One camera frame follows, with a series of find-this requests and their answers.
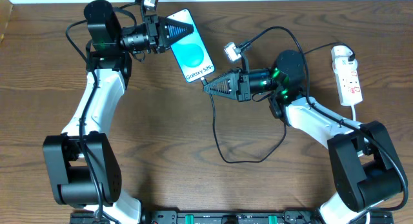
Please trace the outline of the blue Galaxy smartphone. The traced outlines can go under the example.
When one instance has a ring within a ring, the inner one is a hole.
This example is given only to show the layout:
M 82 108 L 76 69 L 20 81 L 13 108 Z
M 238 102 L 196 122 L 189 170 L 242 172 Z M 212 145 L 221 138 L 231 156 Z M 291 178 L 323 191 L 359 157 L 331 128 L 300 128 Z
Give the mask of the blue Galaxy smartphone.
M 171 48 L 187 83 L 214 72 L 215 66 L 199 34 L 190 10 L 183 9 L 168 16 L 169 19 L 191 25 L 194 31 L 174 43 Z

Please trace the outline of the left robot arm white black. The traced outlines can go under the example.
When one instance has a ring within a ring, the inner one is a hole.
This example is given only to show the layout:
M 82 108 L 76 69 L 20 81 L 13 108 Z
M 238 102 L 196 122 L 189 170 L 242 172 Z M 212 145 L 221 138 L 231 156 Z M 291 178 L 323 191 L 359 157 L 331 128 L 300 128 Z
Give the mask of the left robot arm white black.
M 155 4 L 136 0 L 142 23 L 122 27 L 115 7 L 88 3 L 84 23 L 90 40 L 81 52 L 86 88 L 72 119 L 58 135 L 47 136 L 43 155 L 53 197 L 60 205 L 89 210 L 88 223 L 141 223 L 138 199 L 122 188 L 121 169 L 108 140 L 116 106 L 126 92 L 132 61 L 161 54 L 194 32 L 191 24 L 154 13 Z

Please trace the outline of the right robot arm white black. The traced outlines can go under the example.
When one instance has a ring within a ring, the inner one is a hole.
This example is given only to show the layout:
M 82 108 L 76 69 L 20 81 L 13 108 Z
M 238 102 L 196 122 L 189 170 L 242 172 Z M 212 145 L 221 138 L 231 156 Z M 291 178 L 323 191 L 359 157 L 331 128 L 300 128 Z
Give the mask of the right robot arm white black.
M 306 62 L 295 50 L 280 53 L 270 68 L 230 70 L 203 90 L 239 102 L 264 93 L 273 116 L 307 133 L 329 153 L 336 193 L 310 223 L 392 223 L 406 204 L 408 181 L 387 129 L 378 121 L 360 123 L 323 107 L 304 91 Z

